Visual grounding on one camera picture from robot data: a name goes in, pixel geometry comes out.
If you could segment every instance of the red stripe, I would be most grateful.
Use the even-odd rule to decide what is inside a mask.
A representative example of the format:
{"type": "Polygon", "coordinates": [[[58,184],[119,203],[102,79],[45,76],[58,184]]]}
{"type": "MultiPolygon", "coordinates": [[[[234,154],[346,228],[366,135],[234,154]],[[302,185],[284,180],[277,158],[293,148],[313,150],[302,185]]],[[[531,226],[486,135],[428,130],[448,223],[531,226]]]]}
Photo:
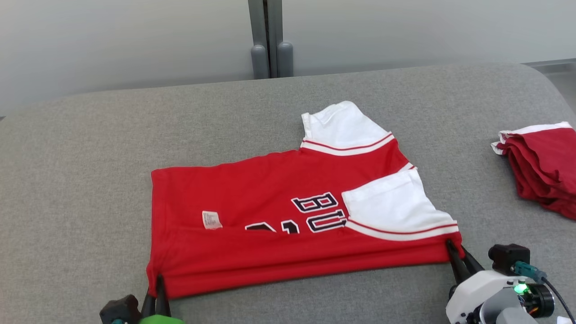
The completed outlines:
{"type": "Polygon", "coordinates": [[[346,149],[337,149],[337,148],[333,148],[333,147],[328,146],[328,145],[325,145],[325,144],[316,143],[316,142],[313,142],[313,141],[310,141],[310,140],[304,140],[304,141],[307,142],[307,143],[320,145],[320,146],[323,146],[323,147],[325,147],[325,148],[329,148],[329,149],[333,149],[333,150],[353,150],[353,149],[369,148],[370,146],[374,146],[374,145],[380,143],[381,141],[387,139],[387,138],[390,137],[391,135],[392,135],[392,133],[388,134],[388,135],[387,135],[386,137],[384,137],[383,139],[378,140],[377,142],[372,143],[372,144],[370,144],[370,145],[356,146],[356,147],[354,147],[354,148],[346,148],[346,149]]]}
{"type": "Polygon", "coordinates": [[[373,231],[376,231],[376,232],[388,233],[388,234],[397,234],[397,235],[418,234],[418,233],[424,233],[424,232],[433,231],[433,230],[438,229],[438,228],[458,226],[458,224],[449,224],[449,225],[442,225],[442,226],[432,227],[432,228],[430,228],[430,229],[424,229],[424,230],[422,230],[422,231],[416,231],[416,232],[389,232],[389,231],[383,231],[383,230],[381,230],[381,229],[376,229],[376,228],[373,228],[373,227],[370,227],[370,226],[366,226],[366,225],[364,225],[364,224],[360,224],[360,223],[358,223],[358,222],[356,222],[356,221],[353,221],[353,220],[350,220],[350,219],[348,219],[348,221],[351,221],[352,223],[354,223],[354,224],[356,224],[356,225],[360,225],[360,226],[362,226],[362,227],[366,227],[366,228],[372,229],[373,231]]]}

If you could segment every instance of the robotic arm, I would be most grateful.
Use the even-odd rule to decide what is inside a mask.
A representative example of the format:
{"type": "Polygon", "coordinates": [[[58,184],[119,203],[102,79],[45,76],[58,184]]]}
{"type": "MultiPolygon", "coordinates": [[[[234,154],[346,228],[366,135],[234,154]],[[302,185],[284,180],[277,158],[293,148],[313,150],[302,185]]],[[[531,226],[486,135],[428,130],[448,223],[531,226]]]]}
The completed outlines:
{"type": "Polygon", "coordinates": [[[158,276],[156,283],[157,298],[148,294],[144,298],[142,312],[138,311],[138,300],[128,295],[119,300],[109,301],[100,311],[103,324],[184,324],[180,319],[171,317],[170,304],[166,298],[164,279],[158,276]]]}
{"type": "Polygon", "coordinates": [[[460,259],[451,241],[446,246],[456,279],[446,306],[451,324],[537,323],[535,318],[550,317],[554,312],[554,296],[543,283],[555,292],[576,324],[546,273],[529,264],[529,249],[496,244],[488,252],[494,261],[492,270],[485,270],[466,249],[460,259]],[[527,278],[536,283],[527,284],[527,278]]]}

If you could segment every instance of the care label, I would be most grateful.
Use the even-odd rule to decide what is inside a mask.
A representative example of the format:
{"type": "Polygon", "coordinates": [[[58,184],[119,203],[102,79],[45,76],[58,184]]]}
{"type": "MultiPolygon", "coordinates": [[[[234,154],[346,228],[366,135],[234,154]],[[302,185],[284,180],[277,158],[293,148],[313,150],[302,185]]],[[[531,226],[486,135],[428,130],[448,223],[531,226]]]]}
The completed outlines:
{"type": "Polygon", "coordinates": [[[220,223],[220,218],[218,217],[217,212],[208,212],[203,210],[202,221],[204,222],[204,227],[206,229],[222,228],[222,223],[220,223]]]}

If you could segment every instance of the jersey lettering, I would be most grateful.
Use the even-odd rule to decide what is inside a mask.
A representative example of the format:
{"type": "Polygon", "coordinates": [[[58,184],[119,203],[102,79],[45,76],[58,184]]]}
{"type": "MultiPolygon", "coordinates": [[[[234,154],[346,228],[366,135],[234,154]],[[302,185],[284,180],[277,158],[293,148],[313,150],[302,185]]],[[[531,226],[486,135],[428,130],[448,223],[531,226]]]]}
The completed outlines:
{"type": "Polygon", "coordinates": [[[319,233],[330,229],[344,227],[346,224],[346,217],[344,216],[344,212],[341,209],[338,209],[335,212],[310,216],[306,219],[306,223],[313,233],[319,233]]]}
{"type": "Polygon", "coordinates": [[[308,198],[292,198],[292,202],[301,213],[338,206],[338,201],[330,192],[308,198]]]}

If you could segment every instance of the white trim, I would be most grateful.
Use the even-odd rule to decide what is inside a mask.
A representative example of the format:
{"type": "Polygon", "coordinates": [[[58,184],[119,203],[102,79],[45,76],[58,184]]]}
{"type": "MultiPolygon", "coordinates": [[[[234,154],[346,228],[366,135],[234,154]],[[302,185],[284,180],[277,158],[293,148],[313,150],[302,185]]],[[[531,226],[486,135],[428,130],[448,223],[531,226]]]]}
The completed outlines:
{"type": "Polygon", "coordinates": [[[499,149],[498,148],[498,144],[500,144],[500,142],[494,142],[492,144],[490,144],[490,147],[492,147],[492,150],[494,151],[494,153],[498,154],[498,155],[503,155],[504,154],[504,150],[503,149],[499,149]]]}
{"type": "Polygon", "coordinates": [[[458,232],[458,226],[456,226],[456,221],[453,225],[446,224],[446,227],[433,228],[428,231],[418,232],[418,233],[391,233],[391,232],[380,232],[372,228],[364,227],[353,221],[347,221],[345,227],[353,229],[359,233],[372,236],[377,239],[390,240],[390,241],[413,241],[426,238],[432,238],[434,236],[450,234],[458,232]]]}
{"type": "Polygon", "coordinates": [[[384,138],[388,137],[392,135],[391,131],[387,131],[386,133],[384,133],[384,135],[382,135],[379,139],[377,140],[373,140],[372,142],[370,142],[369,144],[365,144],[365,145],[354,145],[354,146],[338,146],[338,145],[334,145],[334,144],[329,144],[329,143],[325,143],[319,140],[316,140],[312,137],[304,137],[302,140],[303,142],[307,142],[310,144],[318,144],[320,146],[328,146],[329,148],[335,149],[335,150],[352,150],[352,149],[362,149],[362,148],[367,148],[370,146],[374,146],[380,143],[380,141],[382,141],[384,138]]]}
{"type": "Polygon", "coordinates": [[[551,130],[551,129],[559,129],[559,128],[572,128],[572,126],[570,126],[570,124],[568,122],[560,122],[560,123],[556,123],[556,124],[532,125],[532,126],[527,126],[527,127],[520,128],[517,130],[501,130],[498,132],[499,141],[490,144],[490,146],[492,147],[492,150],[494,151],[494,153],[496,153],[498,155],[503,155],[504,150],[499,149],[498,144],[500,144],[500,143],[505,144],[506,140],[508,138],[514,137],[514,135],[516,135],[516,134],[522,135],[522,134],[535,133],[535,132],[543,131],[543,130],[551,130]]]}
{"type": "Polygon", "coordinates": [[[558,128],[572,128],[572,126],[570,126],[568,122],[561,122],[557,124],[532,125],[517,130],[501,130],[498,132],[498,138],[500,139],[500,143],[504,144],[506,140],[509,137],[511,137],[511,135],[535,133],[537,131],[551,130],[558,128]]]}
{"type": "Polygon", "coordinates": [[[311,150],[316,150],[318,152],[323,152],[326,154],[331,154],[331,155],[337,155],[337,156],[350,156],[350,155],[358,155],[358,154],[364,154],[364,153],[368,153],[368,152],[372,152],[376,149],[381,148],[382,146],[386,145],[387,143],[389,143],[391,140],[394,139],[394,135],[392,135],[392,133],[388,133],[386,134],[385,137],[382,138],[382,140],[380,140],[379,142],[376,142],[376,144],[374,145],[369,145],[366,147],[360,147],[360,148],[333,148],[333,147],[327,147],[328,145],[319,145],[319,144],[315,144],[312,142],[306,142],[306,140],[311,140],[309,138],[304,138],[304,142],[302,142],[302,144],[300,145],[301,148],[305,148],[305,149],[311,149],[311,150]]]}
{"type": "Polygon", "coordinates": [[[398,172],[400,171],[406,171],[406,170],[410,170],[414,165],[410,162],[406,163],[405,166],[403,166],[400,170],[398,170],[398,172]]]}
{"type": "Polygon", "coordinates": [[[304,138],[312,137],[312,125],[310,125],[310,113],[302,114],[302,124],[304,125],[304,138]]]}

